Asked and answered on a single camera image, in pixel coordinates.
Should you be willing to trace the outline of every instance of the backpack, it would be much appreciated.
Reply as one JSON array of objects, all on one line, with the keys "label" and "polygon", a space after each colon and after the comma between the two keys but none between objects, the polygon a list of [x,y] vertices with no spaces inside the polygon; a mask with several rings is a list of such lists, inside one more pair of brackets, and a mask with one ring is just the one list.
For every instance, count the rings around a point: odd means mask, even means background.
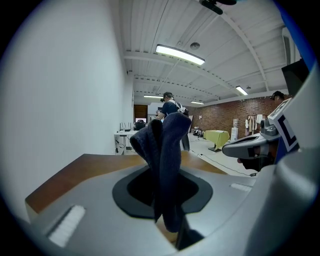
[{"label": "backpack", "polygon": [[172,102],[175,104],[177,110],[179,113],[184,114],[185,116],[189,116],[189,110],[186,107],[183,107],[181,104],[179,105],[175,100],[170,99],[169,102]]}]

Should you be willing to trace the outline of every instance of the white table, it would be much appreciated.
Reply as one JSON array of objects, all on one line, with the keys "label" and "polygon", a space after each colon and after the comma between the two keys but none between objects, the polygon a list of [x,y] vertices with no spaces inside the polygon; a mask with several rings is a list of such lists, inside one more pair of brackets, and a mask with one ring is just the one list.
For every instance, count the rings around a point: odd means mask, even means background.
[{"label": "white table", "polygon": [[[130,131],[123,131],[123,132],[115,132],[114,133],[114,141],[115,141],[115,150],[117,148],[117,143],[116,143],[116,139],[119,143],[122,143],[125,145],[125,147],[131,147],[131,144],[130,144],[130,137],[134,134],[136,134],[138,131],[137,130],[130,130]],[[119,138],[120,137],[123,137],[124,138],[124,142],[122,141],[119,141]],[[119,152],[116,153],[116,155],[124,155],[124,151],[125,151],[125,148],[120,148]]]}]

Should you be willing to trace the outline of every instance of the yellow table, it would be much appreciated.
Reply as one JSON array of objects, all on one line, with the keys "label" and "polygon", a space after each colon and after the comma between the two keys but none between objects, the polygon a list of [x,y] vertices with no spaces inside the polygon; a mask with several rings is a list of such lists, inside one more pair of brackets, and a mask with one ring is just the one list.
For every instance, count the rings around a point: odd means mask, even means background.
[{"label": "yellow table", "polygon": [[214,152],[218,152],[218,151],[220,151],[220,149],[218,149],[218,148],[220,148],[226,144],[226,142],[230,138],[230,135],[229,135],[229,132],[227,132],[225,130],[224,131],[222,131],[222,130],[206,130],[204,132],[203,137],[215,144],[215,148],[210,147],[209,149]]}]

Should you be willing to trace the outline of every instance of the table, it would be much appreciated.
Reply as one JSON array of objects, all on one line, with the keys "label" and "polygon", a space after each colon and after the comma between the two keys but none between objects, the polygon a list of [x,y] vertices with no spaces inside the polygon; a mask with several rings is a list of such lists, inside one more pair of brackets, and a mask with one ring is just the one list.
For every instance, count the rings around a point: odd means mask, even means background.
[{"label": "table", "polygon": [[[116,142],[116,137],[117,137],[117,136],[119,136],[119,137],[127,137],[127,138],[128,138],[128,141],[129,141],[128,143],[130,143],[130,137],[129,137],[129,136],[135,135],[137,132],[138,132],[137,130],[123,131],[123,132],[117,131],[117,132],[115,132],[115,133],[114,133],[115,150],[117,149],[117,144],[118,144],[118,143]],[[126,138],[124,138],[124,145],[127,146]],[[119,152],[119,155],[124,154],[124,152],[125,152],[125,150],[124,150],[124,148],[123,148],[123,151]]]},{"label": "table", "polygon": [[214,152],[219,152],[220,147],[224,146],[226,142],[229,140],[230,135],[227,131],[222,130],[206,130],[203,136],[206,140],[209,140],[215,144],[215,147],[210,147],[209,150]]},{"label": "table", "polygon": [[[199,170],[226,174],[188,151],[181,152],[181,165]],[[83,154],[32,192],[26,199],[27,212],[32,221],[44,208],[79,183],[95,176],[145,164],[139,155]]]}]

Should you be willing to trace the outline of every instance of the black screen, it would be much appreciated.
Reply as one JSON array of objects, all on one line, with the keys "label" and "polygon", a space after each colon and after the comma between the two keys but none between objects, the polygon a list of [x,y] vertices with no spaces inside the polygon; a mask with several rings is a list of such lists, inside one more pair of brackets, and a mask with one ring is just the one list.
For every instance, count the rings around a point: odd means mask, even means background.
[{"label": "black screen", "polygon": [[289,95],[296,95],[305,82],[309,70],[303,59],[282,68]]}]

